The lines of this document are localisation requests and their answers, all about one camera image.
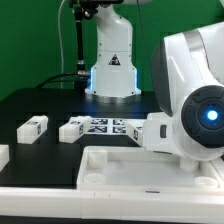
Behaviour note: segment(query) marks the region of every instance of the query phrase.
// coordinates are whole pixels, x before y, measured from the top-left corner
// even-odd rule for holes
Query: green screen
[[[32,88],[61,73],[57,16],[61,0],[0,0],[0,99],[20,88]],[[133,64],[138,85],[153,90],[137,6],[116,5],[115,10],[134,28]],[[221,22],[224,9],[218,0],[154,0],[141,5],[142,24],[152,55],[168,35]],[[65,72],[76,71],[77,45],[74,17],[68,3],[62,11]],[[96,61],[96,25],[83,22],[87,68]]]

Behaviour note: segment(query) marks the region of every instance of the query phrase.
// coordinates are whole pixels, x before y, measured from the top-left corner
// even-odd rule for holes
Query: white block
[[[133,139],[138,145],[142,146],[142,128],[145,120],[127,121],[125,127],[127,135]]]
[[[47,130],[48,117],[34,116],[17,129],[17,142],[32,144]]]
[[[0,172],[9,162],[9,146],[0,145]]]
[[[59,141],[73,143],[90,128],[92,118],[89,116],[71,117],[69,122],[59,128]]]

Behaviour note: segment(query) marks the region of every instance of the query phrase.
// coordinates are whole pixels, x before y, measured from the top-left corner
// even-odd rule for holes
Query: black table
[[[0,102],[0,144],[10,147],[10,162],[0,173],[0,186],[75,189],[84,147],[137,145],[128,136],[108,135],[84,135],[73,144],[59,143],[60,126],[72,116],[146,119],[149,112],[158,111],[153,92],[144,92],[139,102],[116,105],[88,101],[74,90],[20,89]],[[35,115],[48,116],[48,130],[32,145],[17,144],[16,129]],[[114,224],[121,221],[1,216],[0,223]]]

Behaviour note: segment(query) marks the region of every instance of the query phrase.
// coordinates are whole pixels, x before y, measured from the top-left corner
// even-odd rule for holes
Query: robot cable
[[[63,46],[62,32],[61,32],[61,14],[62,14],[63,6],[66,3],[66,1],[67,0],[62,0],[59,11],[58,11],[58,34],[59,34],[60,52],[61,52],[61,74],[63,74],[65,70],[64,46]]]
[[[138,15],[139,15],[139,22],[140,22],[140,28],[141,28],[141,33],[142,33],[142,39],[143,39],[143,43],[145,45],[145,49],[146,49],[146,54],[147,54],[147,58],[148,58],[148,63],[149,63],[149,70],[150,72],[151,70],[151,58],[150,58],[150,52],[149,52],[149,47],[147,45],[147,41],[146,41],[146,37],[145,37],[145,31],[144,31],[144,27],[143,27],[143,22],[142,22],[142,13],[141,13],[141,9],[140,9],[140,3],[139,0],[136,0],[137,2],[137,8],[138,8]]]

